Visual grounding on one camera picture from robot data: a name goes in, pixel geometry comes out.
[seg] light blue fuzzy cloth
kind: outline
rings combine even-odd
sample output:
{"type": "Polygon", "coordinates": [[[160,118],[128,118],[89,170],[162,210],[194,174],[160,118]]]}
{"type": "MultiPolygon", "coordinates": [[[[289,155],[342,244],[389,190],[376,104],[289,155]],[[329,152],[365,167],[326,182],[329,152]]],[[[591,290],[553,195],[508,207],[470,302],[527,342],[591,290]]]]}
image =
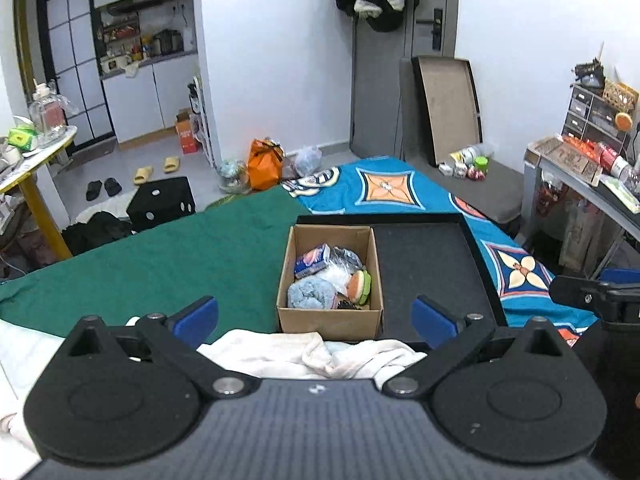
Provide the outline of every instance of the light blue fuzzy cloth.
{"type": "Polygon", "coordinates": [[[287,306],[329,310],[334,307],[336,294],[335,287],[327,280],[307,276],[291,284],[287,291],[287,306]]]}

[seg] door handle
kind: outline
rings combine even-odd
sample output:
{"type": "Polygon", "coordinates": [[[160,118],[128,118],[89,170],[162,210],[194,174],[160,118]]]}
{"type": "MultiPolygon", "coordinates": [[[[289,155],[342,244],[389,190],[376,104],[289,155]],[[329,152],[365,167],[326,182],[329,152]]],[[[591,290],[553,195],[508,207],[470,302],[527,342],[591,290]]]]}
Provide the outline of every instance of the door handle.
{"type": "Polygon", "coordinates": [[[417,25],[433,25],[433,49],[442,49],[442,9],[435,7],[433,9],[432,20],[415,20],[417,25]]]}

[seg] blue patterned blanket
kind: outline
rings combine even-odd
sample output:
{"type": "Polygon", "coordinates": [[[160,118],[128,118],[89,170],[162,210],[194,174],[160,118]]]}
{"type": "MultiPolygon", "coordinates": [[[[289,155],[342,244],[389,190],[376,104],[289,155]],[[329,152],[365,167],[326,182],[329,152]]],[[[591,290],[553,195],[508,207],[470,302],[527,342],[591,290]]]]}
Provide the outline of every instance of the blue patterned blanket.
{"type": "Polygon", "coordinates": [[[542,264],[481,213],[396,158],[360,160],[283,187],[313,214],[462,213],[510,326],[523,326],[531,316],[545,316],[571,341],[596,319],[589,312],[551,301],[548,286],[553,275],[542,264]]]}

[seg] orange bag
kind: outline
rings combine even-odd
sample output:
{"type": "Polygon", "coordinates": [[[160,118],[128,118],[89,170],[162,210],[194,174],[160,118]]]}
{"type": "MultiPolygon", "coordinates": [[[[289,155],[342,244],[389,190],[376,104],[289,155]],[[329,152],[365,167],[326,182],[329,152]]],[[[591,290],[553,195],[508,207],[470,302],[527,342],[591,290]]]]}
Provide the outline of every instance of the orange bag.
{"type": "Polygon", "coordinates": [[[254,139],[246,172],[253,189],[264,191],[275,186],[282,176],[282,148],[271,139],[254,139]]]}

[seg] green cloth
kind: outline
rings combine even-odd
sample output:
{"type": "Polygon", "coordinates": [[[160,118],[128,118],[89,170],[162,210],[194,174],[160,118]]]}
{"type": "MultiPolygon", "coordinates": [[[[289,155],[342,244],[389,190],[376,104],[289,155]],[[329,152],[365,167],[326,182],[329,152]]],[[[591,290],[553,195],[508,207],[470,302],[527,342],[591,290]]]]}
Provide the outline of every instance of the green cloth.
{"type": "Polygon", "coordinates": [[[308,213],[280,186],[94,249],[0,286],[0,318],[66,336],[98,314],[124,325],[218,300],[212,342],[234,328],[276,330],[276,294],[289,227],[308,213]]]}

